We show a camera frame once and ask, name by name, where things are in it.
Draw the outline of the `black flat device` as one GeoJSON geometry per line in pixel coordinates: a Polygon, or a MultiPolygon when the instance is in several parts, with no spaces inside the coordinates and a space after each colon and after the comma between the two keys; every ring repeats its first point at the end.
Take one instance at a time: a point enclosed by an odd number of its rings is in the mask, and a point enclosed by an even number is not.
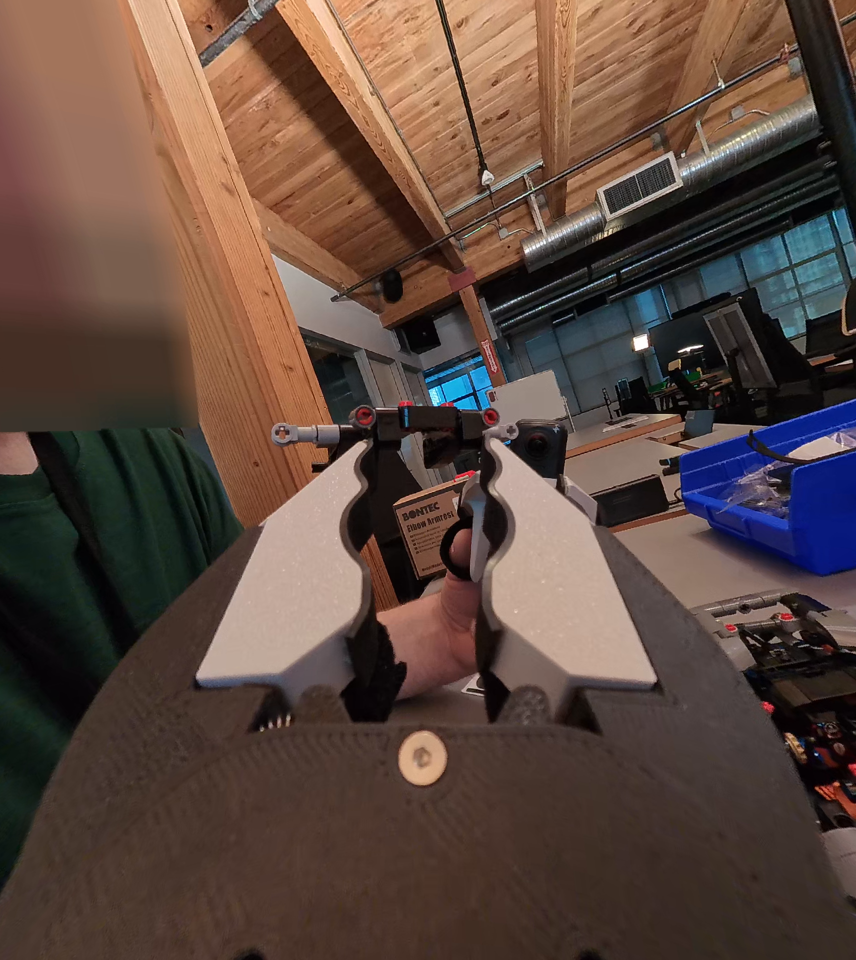
{"type": "Polygon", "coordinates": [[[597,490],[591,498],[597,504],[596,525],[609,529],[659,515],[671,506],[658,474],[597,490]]]}

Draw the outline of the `white air vent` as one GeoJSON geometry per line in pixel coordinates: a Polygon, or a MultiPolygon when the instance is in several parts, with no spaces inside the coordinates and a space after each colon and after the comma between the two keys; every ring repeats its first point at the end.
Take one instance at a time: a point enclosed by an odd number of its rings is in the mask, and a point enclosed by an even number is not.
{"type": "Polygon", "coordinates": [[[597,191],[596,203],[604,221],[611,222],[683,186],[677,157],[674,151],[668,151],[602,186],[597,191]]]}

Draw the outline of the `black white lego frame subassembly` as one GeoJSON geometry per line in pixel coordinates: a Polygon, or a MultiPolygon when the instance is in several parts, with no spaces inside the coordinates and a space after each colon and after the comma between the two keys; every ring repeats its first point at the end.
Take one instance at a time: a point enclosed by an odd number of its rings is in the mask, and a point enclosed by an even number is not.
{"type": "Polygon", "coordinates": [[[270,438],[278,447],[312,445],[328,450],[328,464],[358,443],[371,441],[376,450],[399,450],[407,437],[419,435],[428,468],[453,463],[462,453],[482,450],[486,439],[511,442],[519,437],[516,423],[503,423],[492,407],[481,411],[455,406],[423,406],[406,401],[394,407],[360,405],[346,424],[295,426],[277,423],[270,438]]]}

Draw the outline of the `person's left hand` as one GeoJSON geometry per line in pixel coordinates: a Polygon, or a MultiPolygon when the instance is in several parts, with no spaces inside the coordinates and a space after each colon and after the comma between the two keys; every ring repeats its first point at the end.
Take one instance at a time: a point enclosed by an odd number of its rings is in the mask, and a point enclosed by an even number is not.
{"type": "Polygon", "coordinates": [[[407,666],[398,700],[469,677],[477,670],[475,622],[480,583],[448,570],[434,593],[377,614],[395,659],[407,666]]]}

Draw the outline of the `white whiteboard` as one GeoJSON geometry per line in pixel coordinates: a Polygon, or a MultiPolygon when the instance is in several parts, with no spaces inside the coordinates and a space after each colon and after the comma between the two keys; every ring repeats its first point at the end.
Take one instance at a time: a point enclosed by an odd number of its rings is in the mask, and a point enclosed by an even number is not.
{"type": "Polygon", "coordinates": [[[494,387],[489,394],[489,406],[498,412],[502,424],[568,418],[566,400],[550,368],[494,387]]]}

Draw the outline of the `blue plastic bin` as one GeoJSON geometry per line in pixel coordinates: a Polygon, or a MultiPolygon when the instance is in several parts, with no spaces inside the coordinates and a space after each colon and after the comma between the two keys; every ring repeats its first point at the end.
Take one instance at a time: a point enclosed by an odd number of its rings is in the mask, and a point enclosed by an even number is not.
{"type": "Polygon", "coordinates": [[[856,399],[682,454],[687,511],[715,531],[818,575],[856,569],[856,447],[794,450],[856,430],[856,399]]]}

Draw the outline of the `black pole with round disc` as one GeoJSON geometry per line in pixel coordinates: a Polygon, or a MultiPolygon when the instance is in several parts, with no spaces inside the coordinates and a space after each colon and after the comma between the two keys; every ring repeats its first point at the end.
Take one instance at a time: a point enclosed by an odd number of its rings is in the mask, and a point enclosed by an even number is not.
{"type": "Polygon", "coordinates": [[[830,2],[786,2],[856,242],[856,80],[830,2]]]}

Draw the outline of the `silver duct with vents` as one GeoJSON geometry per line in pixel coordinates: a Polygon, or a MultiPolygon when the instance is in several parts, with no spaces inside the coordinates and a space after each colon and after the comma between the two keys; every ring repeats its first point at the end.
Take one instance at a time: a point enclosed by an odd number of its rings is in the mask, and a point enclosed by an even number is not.
{"type": "Polygon", "coordinates": [[[605,221],[595,196],[588,206],[564,216],[544,232],[530,235],[521,244],[525,267],[534,272],[558,262],[585,249],[598,237],[651,215],[658,206],[673,205],[694,197],[800,145],[813,137],[819,127],[814,100],[811,94],[807,94],[732,135],[709,143],[708,151],[699,150],[676,158],[683,186],[673,193],[610,222],[605,221]]]}

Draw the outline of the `brown cardboard box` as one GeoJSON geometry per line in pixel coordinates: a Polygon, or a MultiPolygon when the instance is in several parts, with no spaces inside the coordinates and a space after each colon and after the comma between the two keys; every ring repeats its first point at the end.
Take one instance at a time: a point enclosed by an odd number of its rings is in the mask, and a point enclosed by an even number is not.
{"type": "Polygon", "coordinates": [[[458,521],[461,493],[468,474],[397,500],[394,515],[415,576],[428,579],[445,569],[441,543],[458,521]]]}

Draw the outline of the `plain wooden post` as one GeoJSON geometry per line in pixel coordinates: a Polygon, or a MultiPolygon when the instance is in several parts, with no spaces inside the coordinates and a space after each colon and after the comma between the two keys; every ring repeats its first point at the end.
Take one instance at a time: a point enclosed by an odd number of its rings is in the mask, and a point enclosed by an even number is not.
{"type": "Polygon", "coordinates": [[[317,450],[276,423],[331,423],[182,10],[119,2],[169,202],[199,424],[240,522],[256,526],[315,476],[317,450]]]}

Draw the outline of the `grey black lego car model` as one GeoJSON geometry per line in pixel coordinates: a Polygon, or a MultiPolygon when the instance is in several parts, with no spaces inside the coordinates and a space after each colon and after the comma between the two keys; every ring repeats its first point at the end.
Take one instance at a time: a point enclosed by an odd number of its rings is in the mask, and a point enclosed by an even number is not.
{"type": "Polygon", "coordinates": [[[779,590],[690,612],[770,716],[822,832],[856,829],[856,619],[779,590]]]}

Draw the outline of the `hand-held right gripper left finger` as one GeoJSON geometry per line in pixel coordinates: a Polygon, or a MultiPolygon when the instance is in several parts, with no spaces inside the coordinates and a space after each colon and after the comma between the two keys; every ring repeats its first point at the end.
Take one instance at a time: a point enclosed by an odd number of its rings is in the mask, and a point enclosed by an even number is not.
{"type": "Polygon", "coordinates": [[[360,556],[371,534],[361,512],[363,463],[374,441],[350,446],[262,524],[210,647],[195,674],[202,689],[270,686],[291,707],[313,687],[341,694],[358,721],[377,721],[377,622],[372,578],[360,556]]]}

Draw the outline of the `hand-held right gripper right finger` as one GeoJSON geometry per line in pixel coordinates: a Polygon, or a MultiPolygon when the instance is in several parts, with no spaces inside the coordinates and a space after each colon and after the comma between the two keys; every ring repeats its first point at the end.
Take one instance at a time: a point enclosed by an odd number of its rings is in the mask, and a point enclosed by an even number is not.
{"type": "Polygon", "coordinates": [[[524,462],[498,431],[482,448],[488,548],[476,659],[489,722],[524,690],[563,722],[581,690],[647,692],[658,677],[614,578],[595,500],[562,473],[524,462]]]}

